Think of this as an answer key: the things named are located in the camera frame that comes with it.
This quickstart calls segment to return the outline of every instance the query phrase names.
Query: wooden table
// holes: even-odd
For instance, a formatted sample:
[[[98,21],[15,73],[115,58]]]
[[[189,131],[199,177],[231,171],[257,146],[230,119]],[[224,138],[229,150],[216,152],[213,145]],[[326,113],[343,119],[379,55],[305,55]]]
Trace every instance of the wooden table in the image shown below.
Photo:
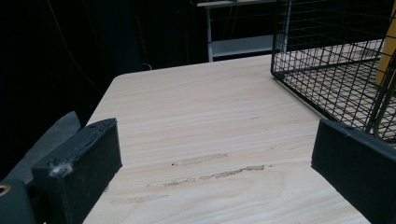
[[[310,167],[321,118],[260,56],[117,77],[123,167],[85,223],[367,223]]]

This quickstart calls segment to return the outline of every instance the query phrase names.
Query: white shelf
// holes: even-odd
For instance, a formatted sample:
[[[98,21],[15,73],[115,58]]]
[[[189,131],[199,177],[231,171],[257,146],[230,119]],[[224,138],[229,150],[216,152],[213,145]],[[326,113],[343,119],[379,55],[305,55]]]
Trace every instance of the white shelf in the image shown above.
[[[253,53],[271,50],[273,45],[272,35],[253,36],[240,39],[213,41],[209,43],[213,57]]]

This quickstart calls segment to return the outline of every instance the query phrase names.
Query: black wire mesh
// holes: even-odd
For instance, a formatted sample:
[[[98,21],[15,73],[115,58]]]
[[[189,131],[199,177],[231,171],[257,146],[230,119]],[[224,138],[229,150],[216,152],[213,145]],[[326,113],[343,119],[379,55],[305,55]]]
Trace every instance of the black wire mesh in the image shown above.
[[[327,118],[395,143],[395,54],[383,50],[386,38],[396,38],[389,35],[394,0],[277,2],[272,74]]]

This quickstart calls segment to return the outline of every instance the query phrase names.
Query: cable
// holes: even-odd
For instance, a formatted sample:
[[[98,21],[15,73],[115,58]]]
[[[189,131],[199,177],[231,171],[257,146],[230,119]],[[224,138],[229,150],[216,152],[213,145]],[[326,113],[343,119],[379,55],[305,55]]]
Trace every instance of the cable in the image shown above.
[[[61,27],[60,27],[60,25],[59,25],[59,23],[58,23],[58,20],[56,20],[55,13],[53,12],[53,9],[52,9],[52,5],[50,4],[50,0],[47,0],[47,2],[48,2],[48,4],[49,4],[49,9],[50,9],[50,11],[51,11],[51,13],[52,13],[53,19],[55,20],[56,27],[58,28],[58,31],[59,31],[59,33],[61,34],[61,39],[62,39],[62,41],[64,42],[64,46],[66,47],[67,53],[69,54],[70,58],[73,60],[74,64],[76,65],[76,67],[77,67],[77,69],[78,69],[78,71],[85,77],[85,79],[87,79],[87,81],[93,86],[93,88],[94,88],[101,96],[104,95],[104,94],[95,86],[95,84],[87,77],[87,75],[84,73],[84,71],[82,71],[81,67],[78,65],[78,63],[77,63],[76,59],[74,58],[72,52],[70,51],[69,47],[67,46],[66,41],[64,40],[64,35],[62,34],[62,30],[61,30]]]
[[[151,67],[151,65],[149,65],[149,63],[142,63],[142,64],[146,65],[149,68],[150,71],[152,70],[152,67]]]
[[[239,6],[236,7],[235,16],[233,16],[233,28],[235,27],[236,16],[238,15]],[[230,39],[233,38],[233,28],[231,29]]]
[[[225,22],[222,40],[224,40],[225,32],[227,31],[228,21],[230,20],[232,13],[233,13],[233,7],[230,7],[230,14],[228,15],[227,21]]]

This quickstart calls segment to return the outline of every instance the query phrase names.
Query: black padded block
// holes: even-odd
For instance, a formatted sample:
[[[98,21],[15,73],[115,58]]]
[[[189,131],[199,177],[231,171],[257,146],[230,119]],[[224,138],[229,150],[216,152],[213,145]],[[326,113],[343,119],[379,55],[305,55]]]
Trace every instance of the black padded block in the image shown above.
[[[323,119],[312,168],[372,223],[396,223],[396,149],[368,133]]]
[[[117,121],[91,124],[32,167],[49,198],[47,223],[82,223],[121,168]]]

